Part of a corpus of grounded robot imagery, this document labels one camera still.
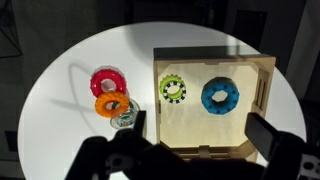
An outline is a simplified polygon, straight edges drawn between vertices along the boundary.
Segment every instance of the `ring stacking toy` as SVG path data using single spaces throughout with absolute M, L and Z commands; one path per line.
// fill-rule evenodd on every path
M 101 83 L 107 79 L 115 83 L 115 91 L 126 94 L 127 85 L 124 76 L 119 71 L 117 71 L 116 68 L 110 67 L 106 66 L 105 68 L 101 68 L 100 70 L 96 71 L 91 78 L 90 88 L 93 95 L 97 98 L 101 94 L 105 93 L 101 87 Z
M 172 86 L 178 86 L 176 93 L 168 93 L 168 89 Z M 184 81 L 177 75 L 168 75 L 160 82 L 160 94 L 169 103 L 178 104 L 186 98 L 187 90 Z
M 114 102 L 114 103 L 112 103 L 112 105 L 111 105 L 111 109 L 116 109 L 118 106 L 119 106 L 119 102 Z M 133 99 L 130 99 L 128 112 L 129 112 L 129 111 L 138 112 L 139 110 L 140 110 L 140 107 L 139 107 L 138 103 L 135 102 Z
M 225 100 L 217 102 L 212 99 L 212 96 L 218 91 L 224 91 L 228 94 Z M 239 95 L 237 86 L 230 78 L 216 77 L 204 85 L 201 101 L 209 113 L 223 115 L 237 106 Z
M 107 109 L 106 105 L 109 102 L 119 102 L 120 106 L 116 109 Z M 103 117 L 110 118 L 115 114 L 121 114 L 128 110 L 129 99 L 126 95 L 120 92 L 106 92 L 101 94 L 95 103 L 95 109 L 98 114 Z

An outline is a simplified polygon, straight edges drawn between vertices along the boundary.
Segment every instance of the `wooden frame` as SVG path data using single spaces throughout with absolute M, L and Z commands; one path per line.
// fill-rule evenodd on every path
M 212 52 L 215 48 L 206 49 Z M 244 134 L 246 115 L 257 112 L 265 116 L 274 65 L 275 58 L 268 55 L 220 54 L 205 58 L 192 55 L 188 58 L 179 57 L 179 53 L 159 56 L 155 50 L 158 143 L 186 160 L 206 157 L 256 161 L 256 150 Z M 179 104 L 168 103 L 159 93 L 162 78 L 170 74 L 180 76 L 186 84 L 186 99 Z M 231 78 L 240 92 L 237 107 L 226 115 L 210 114 L 201 104 L 203 85 L 218 76 Z

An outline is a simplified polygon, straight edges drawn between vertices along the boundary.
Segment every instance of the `white tabletop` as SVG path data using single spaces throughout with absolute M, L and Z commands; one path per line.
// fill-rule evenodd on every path
M 95 112 L 96 98 L 89 88 L 91 74 L 97 67 L 112 65 L 125 74 L 130 97 L 147 111 L 147 139 L 156 143 L 153 48 L 222 45 L 243 45 L 241 53 L 258 53 L 229 35 L 183 23 L 121 26 L 66 51 L 40 76 L 21 113 L 18 146 L 26 178 L 64 179 L 84 139 L 95 135 L 113 138 L 116 130 Z M 266 119 L 277 129 L 306 139 L 298 100 L 277 69 Z M 258 163 L 265 165 L 266 161 L 259 155 Z M 124 176 L 117 173 L 112 179 Z

